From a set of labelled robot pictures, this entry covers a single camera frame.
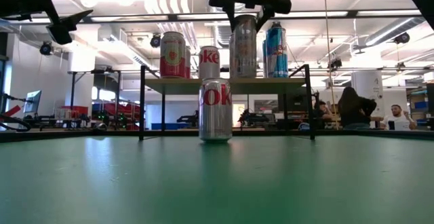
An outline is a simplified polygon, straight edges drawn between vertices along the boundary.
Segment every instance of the shelf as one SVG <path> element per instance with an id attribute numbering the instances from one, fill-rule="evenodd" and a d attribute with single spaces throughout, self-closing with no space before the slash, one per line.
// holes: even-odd
<path id="1" fill-rule="evenodd" d="M 147 79 L 146 86 L 166 95 L 197 95 L 201 79 Z M 232 94 L 291 94 L 304 85 L 303 78 L 230 79 Z"/>

